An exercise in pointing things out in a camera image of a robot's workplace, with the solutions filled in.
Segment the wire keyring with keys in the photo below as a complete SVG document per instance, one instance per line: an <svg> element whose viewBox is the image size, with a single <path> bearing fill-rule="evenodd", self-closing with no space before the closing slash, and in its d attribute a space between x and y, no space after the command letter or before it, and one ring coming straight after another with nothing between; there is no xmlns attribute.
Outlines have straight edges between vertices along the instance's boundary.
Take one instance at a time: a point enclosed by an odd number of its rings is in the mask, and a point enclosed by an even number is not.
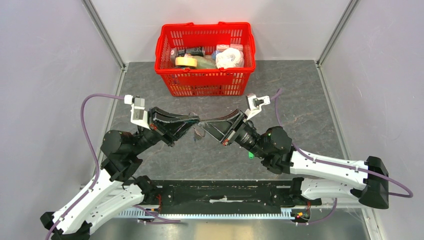
<svg viewBox="0 0 424 240"><path fill-rule="evenodd" d="M193 140L195 142L202 140L206 136L205 131L201 132L200 130L198 130L195 127L193 128L193 133L194 133Z"/></svg>

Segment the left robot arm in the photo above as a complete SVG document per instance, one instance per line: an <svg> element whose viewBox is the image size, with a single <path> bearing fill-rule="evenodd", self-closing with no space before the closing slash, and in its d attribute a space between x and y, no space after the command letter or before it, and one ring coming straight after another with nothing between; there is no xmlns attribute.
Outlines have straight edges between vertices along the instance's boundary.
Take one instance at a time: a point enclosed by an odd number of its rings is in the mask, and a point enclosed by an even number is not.
<svg viewBox="0 0 424 240"><path fill-rule="evenodd" d="M45 212L40 220L48 230L48 240L88 240L103 224L120 212L140 203L152 204L157 198L156 186L147 176L110 199L106 197L122 187L142 164L138 156L159 142L174 146L188 130L200 122L197 115L180 115L158 107L145 110L132 106L130 121L137 132L110 130L100 147L105 159L97 165L90 182L64 207Z"/></svg>

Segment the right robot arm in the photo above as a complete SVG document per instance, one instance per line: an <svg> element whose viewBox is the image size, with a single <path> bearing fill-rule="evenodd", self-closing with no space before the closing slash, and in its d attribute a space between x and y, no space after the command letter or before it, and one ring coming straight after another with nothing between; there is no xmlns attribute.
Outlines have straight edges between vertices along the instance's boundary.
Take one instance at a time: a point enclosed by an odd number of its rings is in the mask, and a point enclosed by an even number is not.
<svg viewBox="0 0 424 240"><path fill-rule="evenodd" d="M370 208L389 208L389 173L379 157L354 161L304 151L293 145L281 126L270 127L259 134L240 110L224 117L201 120L198 125L224 146L239 144L274 174L318 177L317 182L304 178L293 180L288 197L296 205L307 199L347 197L356 198Z"/></svg>

